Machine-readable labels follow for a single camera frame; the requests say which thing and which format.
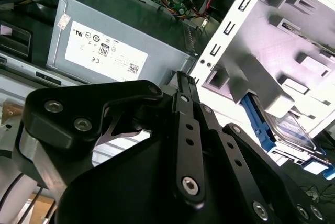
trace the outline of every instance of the white label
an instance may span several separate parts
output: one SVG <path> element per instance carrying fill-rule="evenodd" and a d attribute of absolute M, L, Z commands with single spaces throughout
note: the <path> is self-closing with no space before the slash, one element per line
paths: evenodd
<path fill-rule="evenodd" d="M 66 26 L 68 25 L 70 19 L 71 17 L 64 13 L 61 19 L 59 19 L 57 26 L 64 30 Z"/>
<path fill-rule="evenodd" d="M 72 22 L 65 59 L 117 81 L 137 80 L 148 54 Z"/>

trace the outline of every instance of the silver metal part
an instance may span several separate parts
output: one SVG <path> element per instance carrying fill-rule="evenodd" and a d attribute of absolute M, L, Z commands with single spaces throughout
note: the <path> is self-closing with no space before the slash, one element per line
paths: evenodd
<path fill-rule="evenodd" d="M 63 111 L 63 105 L 55 100 L 47 101 L 44 104 L 44 108 L 51 113 L 60 113 Z"/>
<path fill-rule="evenodd" d="M 238 128 L 237 126 L 233 126 L 232 128 L 234 129 L 234 131 L 235 131 L 236 133 L 241 133 L 240 128 Z"/>
<path fill-rule="evenodd" d="M 12 117 L 0 125 L 0 150 L 12 152 L 21 117 Z"/>
<path fill-rule="evenodd" d="M 297 209 L 298 209 L 299 213 L 300 213 L 306 220 L 309 219 L 309 215 L 308 215 L 307 211 L 306 211 L 301 205 L 298 205 L 298 206 L 297 206 Z"/>
<path fill-rule="evenodd" d="M 185 101 L 185 102 L 188 102 L 188 101 L 189 101 L 189 99 L 188 99 L 187 97 L 185 97 L 184 95 L 181 95 L 180 98 L 181 98 L 183 101 Z"/>
<path fill-rule="evenodd" d="M 264 221 L 267 221 L 269 219 L 269 215 L 267 214 L 266 209 L 262 206 L 262 204 L 260 204 L 257 201 L 254 201 L 252 204 L 253 210 L 255 211 L 255 213 Z"/>
<path fill-rule="evenodd" d="M 43 146 L 37 139 L 29 135 L 25 129 L 21 134 L 19 149 L 26 158 L 33 162 L 57 202 L 67 186 L 77 176 L 93 168 L 92 157 L 87 157 L 79 162 L 66 162 L 50 148 Z"/>
<path fill-rule="evenodd" d="M 195 182 L 194 179 L 190 177 L 183 178 L 182 184 L 183 184 L 184 189 L 190 195 L 196 195 L 199 191 L 198 184 Z"/>
<path fill-rule="evenodd" d="M 78 131 L 89 131 L 92 128 L 91 122 L 86 118 L 77 118 L 74 121 L 74 127 Z"/>
<path fill-rule="evenodd" d="M 320 213 L 320 211 L 313 205 L 311 205 L 310 209 L 312 210 L 312 213 L 318 217 L 320 220 L 323 220 L 323 216 L 322 214 Z"/>
<path fill-rule="evenodd" d="M 211 109 L 210 109 L 207 105 L 204 106 L 204 109 L 205 109 L 205 111 L 207 111 L 208 113 L 211 113 Z"/>

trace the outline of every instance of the gray metal panel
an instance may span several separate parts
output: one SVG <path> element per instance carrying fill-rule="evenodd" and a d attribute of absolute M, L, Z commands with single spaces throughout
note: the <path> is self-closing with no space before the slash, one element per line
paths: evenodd
<path fill-rule="evenodd" d="M 54 27 L 48 67 L 81 81 L 104 83 L 113 80 L 64 59 L 72 21 L 147 53 L 149 56 L 139 79 L 157 85 L 170 70 L 180 70 L 189 57 L 184 36 L 186 25 L 138 0 L 60 0 L 56 24 L 64 13 L 71 20 L 64 30 Z"/>
<path fill-rule="evenodd" d="M 300 32 L 310 39 L 335 48 L 334 11 L 320 2 L 313 1 L 318 4 L 318 9 L 312 15 L 304 14 L 288 3 L 285 3 L 281 9 L 277 9 L 258 1 L 218 65 L 224 66 L 225 59 L 243 62 L 243 58 L 247 54 L 252 54 L 257 57 L 273 78 L 278 80 L 282 75 L 288 76 L 308 87 L 311 94 L 314 93 L 314 90 L 319 90 L 321 84 L 335 80 L 335 63 L 320 56 L 320 50 L 317 47 L 299 36 L 289 35 L 270 24 L 272 17 L 281 16 L 301 28 Z M 333 71 L 327 77 L 321 77 L 311 72 L 297 62 L 301 54 L 314 58 Z M 228 85 L 221 89 L 215 89 L 208 84 L 204 84 L 204 87 L 232 99 Z M 296 101 L 296 107 L 304 114 L 299 122 L 308 132 L 312 131 L 334 111 L 335 99 L 324 99 L 331 103 L 330 106 L 327 106 L 322 103 L 321 98 L 318 98 L 320 102 L 313 101 L 309 95 L 298 96 L 284 90 L 292 96 Z"/>

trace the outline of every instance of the blue plastic clip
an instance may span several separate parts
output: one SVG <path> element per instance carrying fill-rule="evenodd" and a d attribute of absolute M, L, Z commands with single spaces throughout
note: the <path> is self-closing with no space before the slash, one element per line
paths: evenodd
<path fill-rule="evenodd" d="M 258 116 L 255 108 L 253 107 L 249 95 L 247 94 L 242 100 L 241 104 L 247 112 L 251 126 L 261 143 L 261 147 L 266 151 L 270 152 L 276 147 L 276 144 L 271 141 L 266 131 L 269 130 L 269 126 L 266 122 L 262 122 Z"/>

